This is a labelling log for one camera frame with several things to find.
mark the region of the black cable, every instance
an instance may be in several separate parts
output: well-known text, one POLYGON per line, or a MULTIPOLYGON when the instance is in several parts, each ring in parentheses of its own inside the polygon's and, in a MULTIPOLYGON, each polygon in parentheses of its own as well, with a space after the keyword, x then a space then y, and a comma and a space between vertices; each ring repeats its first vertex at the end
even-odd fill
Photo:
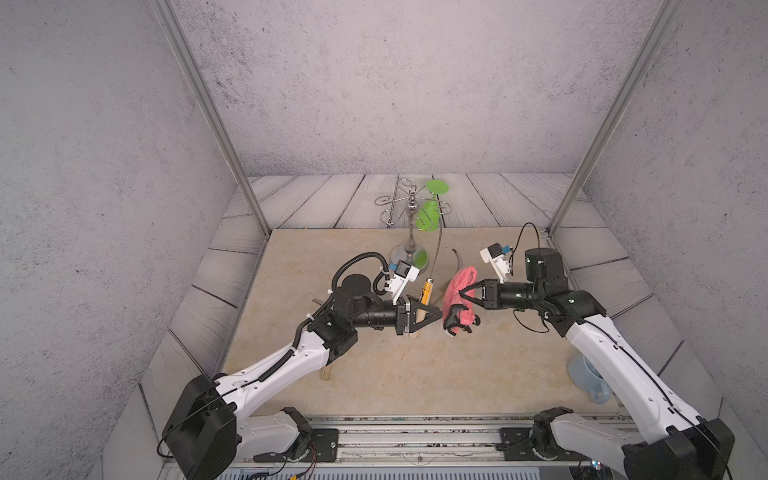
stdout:
POLYGON ((351 259, 344 262, 344 264, 339 268, 336 273, 333 274, 333 278, 331 279, 331 290, 336 291, 339 288, 339 278, 341 278, 342 274, 346 272, 346 269, 350 268, 355 263, 358 263, 360 260, 364 260, 366 258, 377 258, 382 263, 382 272, 384 273, 384 277, 389 280, 389 263, 387 263, 386 258, 379 253, 379 252, 365 252, 361 253, 360 255, 355 255, 351 259))
POLYGON ((263 472, 257 472, 253 473, 251 475, 248 475, 245 480, 256 480, 256 478, 266 478, 266 477, 273 477, 274 475, 277 475, 278 473, 282 472, 283 469, 286 467, 286 464, 288 463, 288 455, 283 456, 285 458, 285 462, 283 462, 283 466, 280 467, 280 470, 274 473, 265 474, 263 472))
POLYGON ((520 239, 523 236, 523 230, 525 230, 525 228, 528 225, 533 227, 533 231, 536 232, 536 243, 538 245, 538 254, 539 254, 539 256, 541 255, 541 237, 538 235, 538 228, 536 228, 536 226, 533 223, 526 222, 526 223, 523 224, 523 227, 520 229, 520 234, 518 235, 518 241, 515 243, 515 248, 512 249, 512 253, 511 253, 510 257, 509 257, 509 269, 512 270, 512 271, 514 271, 513 267, 515 266, 515 252, 518 251, 518 245, 520 245, 520 239))
POLYGON ((652 376, 650 373, 648 373, 648 371, 647 371, 645 368, 643 368, 643 366, 640 364, 640 362, 638 362, 638 361, 637 361, 637 359, 635 359, 635 358, 632 356, 632 354, 630 354, 630 353, 629 353, 629 352, 628 352, 628 351, 627 351, 627 350, 626 350, 626 349, 625 349, 623 346, 619 345, 619 342, 617 342, 617 341, 614 339, 614 337, 612 337, 612 336, 608 335, 608 332, 606 332, 605 330, 603 330, 603 329, 602 329, 602 328, 600 328, 599 326, 595 325, 594 323, 590 322, 589 320, 586 320, 586 319, 585 319, 585 320, 584 320, 584 323, 589 323, 589 324, 590 324, 590 325, 592 325, 594 328, 596 328, 596 329, 600 330, 600 331, 603 333, 603 335, 605 335, 606 337, 608 337, 608 339, 609 339, 611 342, 613 342, 613 343, 614 343, 614 345, 616 345, 616 346, 618 347, 618 349, 619 349, 619 350, 621 350, 622 352, 626 353, 626 354, 627 354, 627 356, 628 356, 630 359, 632 359, 632 361, 634 362, 634 364, 635 364, 635 365, 637 365, 637 367, 638 367, 640 370, 642 370, 642 371, 643 371, 643 373, 644 373, 644 374, 645 374, 645 375, 646 375, 646 376, 647 376, 647 377, 648 377, 648 378, 651 380, 651 382, 653 382, 653 383, 654 383, 654 385, 656 386, 656 388, 657 388, 657 389, 659 389, 659 392, 661 392, 661 395, 662 395, 662 396, 664 396, 664 400, 666 400, 666 401, 667 401, 667 403, 669 403, 669 404, 670 404, 670 406, 672 406, 672 405, 673 405, 673 404, 672 404, 672 400, 670 400, 670 398, 667 396, 667 393, 664 391, 664 389, 662 389, 662 388, 661 388, 661 385, 659 385, 659 383, 656 381, 656 379, 654 379, 654 377, 653 377, 653 376, 652 376))
POLYGON ((673 410, 675 413, 677 413, 677 414, 678 414, 678 415, 679 415, 679 416, 680 416, 680 417, 681 417, 683 420, 685 420, 686 422, 688 422, 688 424, 689 424, 690 426, 694 427, 694 428, 695 428, 695 429, 696 429, 696 430, 697 430, 697 431, 698 431, 698 432, 699 432, 699 433, 700 433, 700 434, 701 434, 701 435, 702 435, 702 436, 703 436, 705 439, 707 439, 707 441, 710 443, 710 445, 712 445, 712 448, 713 448, 713 449, 715 449, 715 452, 717 453, 717 456, 718 456, 718 457, 720 457, 720 461, 723 463, 723 465, 725 465, 725 470, 726 470, 726 472, 728 472, 728 478, 730 478, 730 480, 733 480, 733 475, 731 475, 731 473, 730 473, 730 468, 728 468, 728 462, 726 462, 726 461, 725 461, 725 457, 723 456, 723 453, 720 451, 720 449, 719 449, 719 448, 717 448, 717 445, 715 445, 715 443, 714 443, 714 442, 713 442, 713 441, 712 441, 712 440, 711 440, 711 439, 710 439, 710 438, 709 438, 709 437, 708 437, 708 436, 707 436, 707 435, 706 435, 706 434, 703 432, 703 430, 702 430, 702 429, 700 429, 700 428, 699 428, 699 427, 698 427, 696 424, 694 424, 693 422, 691 422, 691 421, 690 421, 690 420, 689 420, 689 419, 688 419, 688 418, 687 418, 685 415, 683 415, 683 413, 682 413, 682 412, 680 412, 680 410, 678 410, 678 409, 674 408, 674 405, 673 405, 672 401, 670 400, 670 398, 667 396, 667 393, 664 391, 664 389, 662 389, 662 388, 661 388, 661 386, 660 386, 660 385, 658 384, 658 382, 657 382, 657 381, 654 379, 654 377, 653 377, 653 376, 652 376, 650 373, 648 373, 648 371, 647 371, 645 368, 643 368, 643 366, 642 366, 642 365, 641 365, 641 364, 640 364, 640 363, 639 363, 639 362, 638 362, 638 361, 637 361, 637 360, 636 360, 636 359, 635 359, 635 358, 634 358, 634 357, 633 357, 633 356, 632 356, 632 355, 631 355, 631 354, 630 354, 630 353, 629 353, 629 352, 628 352, 628 351, 627 351, 627 350, 626 350, 626 349, 625 349, 623 346, 619 345, 619 344, 618 344, 618 342, 617 342, 616 340, 614 340, 614 338, 613 338, 612 336, 608 335, 608 333, 607 333, 605 330, 603 330, 603 329, 602 329, 602 328, 600 328, 599 326, 595 325, 594 323, 590 322, 589 320, 585 320, 584 322, 585 322, 585 323, 589 323, 589 324, 590 324, 590 325, 592 325, 594 328, 596 328, 596 329, 600 330, 600 331, 601 331, 601 332, 602 332, 602 333, 603 333, 603 334, 604 334, 606 337, 608 337, 608 339, 609 339, 611 342, 613 342, 613 343, 614 343, 614 345, 618 346, 618 348, 619 348, 619 349, 620 349, 622 352, 626 353, 626 354, 627 354, 627 356, 628 356, 629 358, 631 358, 631 359, 632 359, 632 361, 635 363, 635 365, 637 365, 637 367, 638 367, 640 370, 642 370, 642 371, 643 371, 643 373, 645 373, 645 375, 646 375, 646 376, 647 376, 647 377, 648 377, 648 378, 651 380, 651 382, 653 382, 653 383, 654 383, 654 385, 656 386, 656 388, 657 388, 657 389, 659 389, 659 392, 661 392, 661 395, 663 395, 663 396, 664 396, 664 399, 665 399, 665 400, 667 400, 667 403, 669 403, 669 404, 670 404, 670 407, 672 407, 672 410, 673 410))
MULTIPOLYGON (((323 311, 323 310, 324 310, 324 309, 325 309, 325 308, 328 306, 328 304, 330 303, 330 301, 331 301, 331 299, 332 299, 332 298, 333 298, 333 294, 331 294, 331 295, 328 297, 328 300, 326 300, 326 302, 325 302, 325 303, 324 303, 322 306, 320 306, 320 308, 319 308, 319 309, 317 309, 317 311, 315 312, 315 315, 313 315, 313 317, 314 317, 314 316, 317 316, 317 315, 319 315, 319 314, 321 314, 321 312, 322 312, 322 311, 323 311)), ((274 374, 274 373, 275 373, 275 372, 276 372, 276 371, 277 371, 277 370, 278 370, 278 369, 279 369, 281 366, 285 365, 285 364, 286 364, 286 362, 288 362, 288 360, 289 360, 289 359, 290 359, 290 358, 291 358, 291 357, 294 355, 294 353, 296 352, 296 349, 299 347, 299 343, 301 342, 301 331, 302 331, 302 329, 303 329, 305 326, 309 325, 309 324, 310 324, 310 322, 312 322, 312 319, 306 319, 306 320, 302 321, 302 322, 301 322, 301 323, 298 325, 298 327, 296 328, 296 334, 294 335, 294 337, 293 337, 293 343, 291 344, 291 345, 292 345, 292 347, 293 347, 293 349, 288 349, 288 351, 287 351, 287 352, 285 352, 285 353, 283 354, 283 356, 281 356, 281 357, 280 357, 280 359, 279 359, 279 360, 277 360, 277 361, 276 361, 276 362, 275 362, 275 363, 274 363, 274 364, 273 364, 273 365, 272 365, 272 366, 271 366, 269 369, 267 369, 267 370, 266 370, 264 373, 262 373, 262 374, 261 374, 261 375, 260 375, 258 378, 256 378, 256 379, 253 379, 253 380, 251 380, 250 382, 246 382, 246 383, 244 383, 243 385, 241 385, 241 386, 239 386, 239 387, 236 387, 236 388, 234 388, 234 389, 231 389, 231 390, 230 390, 230 391, 228 391, 228 392, 222 393, 222 394, 221 394, 220 396, 218 396, 217 398, 215 398, 215 399, 211 400, 210 402, 206 403, 205 405, 201 406, 199 409, 197 409, 197 410, 195 410, 194 412, 192 412, 191 414, 187 415, 187 417, 186 417, 186 418, 184 418, 183 420, 181 420, 180 422, 178 422, 176 425, 172 426, 172 427, 171 427, 171 428, 170 428, 170 429, 169 429, 169 430, 166 432, 166 434, 165 434, 165 435, 163 435, 163 438, 162 438, 162 439, 160 439, 160 441, 157 443, 157 447, 156 447, 156 449, 155 449, 155 452, 156 452, 156 453, 157 453, 157 454, 158 454, 160 457, 162 457, 162 458, 173 458, 173 457, 174 457, 173 455, 165 455, 163 452, 161 452, 161 451, 160 451, 160 447, 163 445, 163 442, 165 442, 165 441, 168 439, 168 436, 170 435, 170 433, 171 433, 172 431, 174 431, 175 429, 179 428, 179 427, 180 427, 180 426, 182 426, 182 425, 183 425, 183 424, 184 424, 184 423, 185 423, 187 420, 191 419, 192 417, 194 417, 194 416, 195 416, 195 415, 197 415, 198 413, 200 413, 200 412, 202 412, 203 410, 205 410, 205 408, 206 408, 206 407, 208 407, 209 405, 211 405, 211 404, 213 404, 213 403, 215 403, 215 402, 218 402, 219 400, 222 400, 222 401, 223 401, 223 398, 224 398, 224 396, 227 396, 227 395, 229 395, 229 394, 230 394, 230 393, 232 393, 232 392, 236 392, 238 389, 242 389, 242 388, 245 388, 245 387, 247 387, 248 385, 251 385, 251 384, 253 384, 253 383, 256 383, 256 382, 263 382, 264 380, 266 380, 266 379, 270 378, 270 377, 271 377, 271 376, 272 376, 272 375, 273 375, 273 374, 274 374)))
POLYGON ((311 470, 315 465, 317 465, 317 450, 315 450, 315 444, 310 443, 310 449, 312 450, 312 461, 310 463, 310 466, 306 468, 303 472, 296 474, 296 478, 302 478, 306 473, 311 470))
POLYGON ((728 462, 725 461, 725 457, 723 457, 723 453, 720 451, 719 448, 717 448, 717 445, 715 445, 715 442, 713 442, 697 425, 694 425, 694 423, 691 422, 685 415, 680 413, 680 410, 678 409, 673 409, 673 410, 675 411, 675 413, 681 416, 683 420, 688 422, 690 426, 694 427, 701 434, 701 436, 707 439, 710 445, 712 445, 712 448, 715 449, 717 456, 720 457, 720 461, 723 463, 723 465, 725 465, 725 471, 728 472, 728 478, 730 478, 730 480, 733 480, 733 475, 731 475, 730 468, 728 468, 728 462))
POLYGON ((379 275, 376 275, 376 279, 373 280, 373 292, 378 296, 386 294, 386 290, 379 290, 379 282, 381 281, 382 278, 384 278, 383 271, 379 272, 379 275))
POLYGON ((578 475, 576 475, 575 477, 574 477, 573 475, 571 475, 571 478, 573 478, 574 480, 579 480, 581 477, 583 477, 583 476, 584 476, 584 473, 586 473, 586 472, 587 472, 587 470, 589 469, 589 467, 588 467, 588 466, 585 466, 585 467, 583 467, 583 468, 581 467, 581 463, 582 463, 583 461, 584 461, 583 459, 580 459, 580 460, 578 461, 578 465, 576 465, 576 469, 577 469, 577 470, 578 470, 579 468, 581 468, 581 471, 578 473, 578 475))
POLYGON ((509 450, 509 449, 511 449, 513 447, 516 447, 516 446, 520 445, 523 442, 527 442, 530 439, 531 439, 531 437, 525 437, 524 439, 518 440, 517 442, 515 442, 515 443, 513 443, 511 445, 505 445, 503 443, 498 443, 498 444, 494 445, 494 448, 496 448, 497 452, 504 452, 506 450, 509 450))
POLYGON ((549 327, 547 326, 547 324, 546 324, 546 323, 544 323, 544 319, 541 319, 541 326, 543 326, 543 327, 546 329, 546 330, 545 330, 545 331, 543 331, 543 332, 542 332, 541 330, 534 330, 534 329, 532 329, 531 327, 528 327, 528 326, 524 325, 524 324, 523 324, 523 322, 521 322, 521 321, 520 321, 520 319, 518 318, 518 314, 517 314, 517 312, 524 312, 524 311, 525 311, 525 310, 518 310, 518 309, 514 309, 514 310, 512 310, 512 315, 514 315, 514 316, 515 316, 515 320, 517 320, 517 321, 518 321, 518 323, 519 323, 519 324, 520 324, 520 325, 521 325, 521 326, 522 326, 524 329, 526 329, 526 330, 530 330, 530 331, 532 331, 533 333, 549 333, 549 327))

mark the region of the white bracket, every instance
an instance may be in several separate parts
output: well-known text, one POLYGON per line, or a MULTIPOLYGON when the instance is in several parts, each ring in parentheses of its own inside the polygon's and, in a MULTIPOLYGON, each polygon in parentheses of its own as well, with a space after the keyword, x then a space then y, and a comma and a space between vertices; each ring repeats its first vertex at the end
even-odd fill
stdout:
POLYGON ((397 305, 397 299, 402 295, 402 291, 406 289, 406 284, 416 280, 420 270, 402 260, 397 265, 391 263, 389 269, 392 271, 392 279, 384 286, 384 289, 392 292, 392 305, 397 305))
MULTIPOLYGON (((498 243, 492 245, 492 247, 493 246, 498 248, 498 243)), ((480 258, 482 258, 483 262, 491 264, 493 270, 496 272, 499 283, 504 283, 507 281, 507 273, 512 271, 512 268, 509 265, 509 260, 507 260, 507 253, 511 252, 512 249, 507 245, 506 247, 502 247, 500 254, 497 254, 496 257, 491 257, 492 254, 488 248, 491 247, 486 247, 480 250, 480 258)))

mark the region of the mug handle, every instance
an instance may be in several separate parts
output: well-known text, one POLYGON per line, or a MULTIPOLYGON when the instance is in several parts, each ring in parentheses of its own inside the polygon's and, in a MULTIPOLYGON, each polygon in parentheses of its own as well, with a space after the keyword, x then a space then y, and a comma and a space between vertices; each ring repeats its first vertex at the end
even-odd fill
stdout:
POLYGON ((608 388, 606 382, 600 382, 600 390, 591 390, 589 395, 592 397, 592 402, 595 402, 598 405, 603 405, 611 399, 611 389, 608 388))

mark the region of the pink towel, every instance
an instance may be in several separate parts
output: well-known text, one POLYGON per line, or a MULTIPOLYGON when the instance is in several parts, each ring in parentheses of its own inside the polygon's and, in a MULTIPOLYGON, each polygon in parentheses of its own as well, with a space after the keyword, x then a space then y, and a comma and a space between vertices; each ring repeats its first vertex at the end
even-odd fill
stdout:
MULTIPOLYGON (((458 294, 458 291, 468 285, 472 285, 477 280, 477 277, 478 271, 473 266, 462 268, 456 272, 456 275, 453 276, 453 280, 451 280, 451 283, 448 285, 448 289, 445 291, 445 297, 442 301, 443 321, 445 321, 445 318, 451 311, 451 305, 461 303, 468 309, 462 310, 458 313, 458 320, 462 323, 462 325, 472 325, 472 323, 475 321, 475 314, 472 312, 472 302, 461 298, 461 296, 458 294)), ((475 291, 469 290, 466 295, 474 296, 475 291)), ((451 330, 453 333, 457 333, 458 327, 453 327, 451 330)))

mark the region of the light blue mug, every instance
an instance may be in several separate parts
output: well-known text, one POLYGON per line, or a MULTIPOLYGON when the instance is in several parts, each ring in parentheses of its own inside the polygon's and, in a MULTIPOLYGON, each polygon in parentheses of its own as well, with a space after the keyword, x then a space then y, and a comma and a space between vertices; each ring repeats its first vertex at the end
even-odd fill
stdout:
POLYGON ((568 375, 578 388, 589 393, 593 403, 603 405, 611 399, 611 387, 583 353, 568 361, 568 375))

